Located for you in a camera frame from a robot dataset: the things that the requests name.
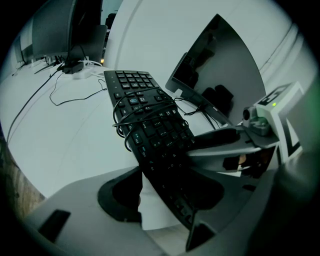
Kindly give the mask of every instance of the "wire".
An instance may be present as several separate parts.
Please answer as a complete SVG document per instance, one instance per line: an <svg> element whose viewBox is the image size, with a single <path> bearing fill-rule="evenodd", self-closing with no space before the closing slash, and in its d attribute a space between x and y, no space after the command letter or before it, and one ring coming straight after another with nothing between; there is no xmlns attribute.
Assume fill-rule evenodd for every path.
<svg viewBox="0 0 320 256"><path fill-rule="evenodd" d="M159 111L161 111L161 110L164 110L164 109L166 109L166 108L168 108L168 107L175 106L175 105L176 105L176 103L173 103L173 104L170 104L170 105L166 105L166 106L164 106L164 107L161 107L161 108L159 108L159 109L157 109L157 110L152 111L152 113L146 115L145 118L143 118L143 119L141 119L141 120L139 120L139 121L130 122L130 123L128 123L128 124L136 124L136 123L145 122L145 121L147 121L146 118L149 117L149 116L151 116L151 115L153 115L154 112L159 112ZM158 118L159 118L159 117L156 116L156 117L150 118L150 119L148 119L148 120L158 119ZM131 150L130 150L130 149L128 148L128 146L127 146L127 141L128 141L128 139L129 139L130 134L133 132L133 130L136 128L136 126L137 126L137 124L128 132L128 134L126 135L126 137L125 137L125 139L124 139L124 146L125 146L125 148L126 148L128 151L130 151L130 152L131 152Z"/></svg>
<svg viewBox="0 0 320 256"><path fill-rule="evenodd" d="M93 61L93 60L78 60L78 62L83 62L83 63L93 63L93 64L97 64L100 67L103 67L101 63Z"/></svg>
<svg viewBox="0 0 320 256"><path fill-rule="evenodd" d="M96 92L92 93L91 95L89 95L88 97L85 97L85 98L75 98L75 99L69 99L69 100L66 100L66 101L63 101L63 102L60 102L60 103L55 103L55 102L52 100L51 96L52 96L52 94L55 92L56 87L57 87L57 81L58 81L59 77L61 77L62 74L63 74L63 73L61 73L61 74L57 77L57 79L55 80L54 89L53 89L53 91L50 93L50 96L49 96L50 101L51 101L55 106L60 106L60 105L62 105L62 104L68 103L68 102L84 101L84 100L90 98L91 96L96 95L97 93L100 93L100 92L102 92L102 91L106 91L106 90L107 90L107 88L103 88L103 85L102 85L101 82L100 82L100 81L103 81L103 82L105 82L105 81L102 80L102 79L98 79L98 82L99 82L99 84L101 85L101 90L96 91Z"/></svg>
<svg viewBox="0 0 320 256"><path fill-rule="evenodd" d="M213 121L215 121L216 125L220 128L220 125L218 124L218 122L214 118L212 118L212 119L213 119Z"/></svg>
<svg viewBox="0 0 320 256"><path fill-rule="evenodd" d="M57 70L56 72L54 72L48 79L47 81L44 82L43 85L41 85L35 92L34 94L32 94L32 96L27 100L27 102L23 105L23 107L21 108L21 110L19 111L19 113L15 116L15 118L13 119L9 131L8 131L8 135L7 135L7 139L6 139L6 144L8 145L9 148L9 136L10 136L10 132L12 127L14 126L15 121L17 120L18 116L21 114L21 112L25 109L25 107L28 105L28 103L31 101L31 99L37 94L37 92L39 92L41 90L42 87L44 87L46 85L46 83L49 82L49 80L58 72L59 70Z"/></svg>
<svg viewBox="0 0 320 256"><path fill-rule="evenodd" d="M87 56L86 56L86 54L85 54L85 51L84 51L84 49L82 48L81 44L78 44L78 46L80 46L81 51L82 51L82 53L83 53L83 55L84 55L84 58L88 61Z"/></svg>

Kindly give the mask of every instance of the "black keyboard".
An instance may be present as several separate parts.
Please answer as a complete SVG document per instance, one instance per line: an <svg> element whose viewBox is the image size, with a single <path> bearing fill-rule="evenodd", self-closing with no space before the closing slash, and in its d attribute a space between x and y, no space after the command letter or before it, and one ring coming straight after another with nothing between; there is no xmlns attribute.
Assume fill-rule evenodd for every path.
<svg viewBox="0 0 320 256"><path fill-rule="evenodd" d="M195 140L188 123L148 72L112 70L104 76L118 135L162 200L190 228L195 205L185 153Z"/></svg>

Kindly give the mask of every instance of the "computer monitor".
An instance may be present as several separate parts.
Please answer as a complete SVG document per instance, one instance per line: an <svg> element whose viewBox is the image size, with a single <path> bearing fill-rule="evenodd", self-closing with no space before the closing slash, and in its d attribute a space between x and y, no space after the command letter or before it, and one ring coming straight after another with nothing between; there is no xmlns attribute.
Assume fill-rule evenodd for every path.
<svg viewBox="0 0 320 256"><path fill-rule="evenodd" d="M17 62L23 62L24 57L22 56L22 51L21 51L21 41L20 41L20 36L18 36L15 41L13 42L14 46L14 52L15 52L15 58Z"/></svg>
<svg viewBox="0 0 320 256"><path fill-rule="evenodd" d="M102 0L50 0L33 17L32 48L33 57L64 56L73 52L73 58L84 58L84 53L92 57L97 55L96 39L92 31L100 25ZM95 45L96 52L86 50L87 45Z"/></svg>
<svg viewBox="0 0 320 256"><path fill-rule="evenodd" d="M50 0L33 17L33 57L61 56L71 48L77 0Z"/></svg>
<svg viewBox="0 0 320 256"><path fill-rule="evenodd" d="M237 125L243 110L266 95L259 69L236 31L218 14L183 55L165 87L221 124Z"/></svg>

